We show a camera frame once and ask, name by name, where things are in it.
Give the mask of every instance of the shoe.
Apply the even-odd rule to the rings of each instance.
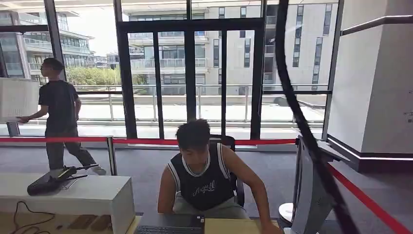
[[[106,170],[97,166],[97,167],[92,167],[92,171],[96,174],[98,174],[99,176],[104,176],[106,175]]]

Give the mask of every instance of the office chair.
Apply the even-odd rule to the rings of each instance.
[[[235,152],[235,139],[231,136],[222,136],[222,135],[217,135],[217,134],[211,134],[211,136],[209,138],[209,141],[213,142],[213,143],[221,143],[223,145],[226,145],[230,149],[232,149],[232,151]],[[237,179],[235,174],[233,174],[232,172],[229,172],[229,174],[231,176],[232,189],[236,193],[235,198],[237,200],[237,203],[240,206],[244,207],[244,203],[245,203],[244,183],[240,179]]]

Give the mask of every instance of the hand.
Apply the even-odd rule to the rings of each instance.
[[[261,225],[262,234],[283,234],[283,232],[277,228],[272,222]]]
[[[29,116],[21,116],[21,117],[17,117],[19,119],[19,123],[27,123],[30,121],[30,117]]]

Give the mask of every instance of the white column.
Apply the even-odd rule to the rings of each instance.
[[[341,28],[412,12],[411,0],[345,0]],[[342,36],[329,136],[358,153],[413,154],[412,55],[412,24]]]

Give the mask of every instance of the tree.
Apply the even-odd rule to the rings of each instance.
[[[67,80],[73,85],[114,85],[121,84],[118,68],[68,67]],[[147,84],[146,75],[132,75],[132,84]]]

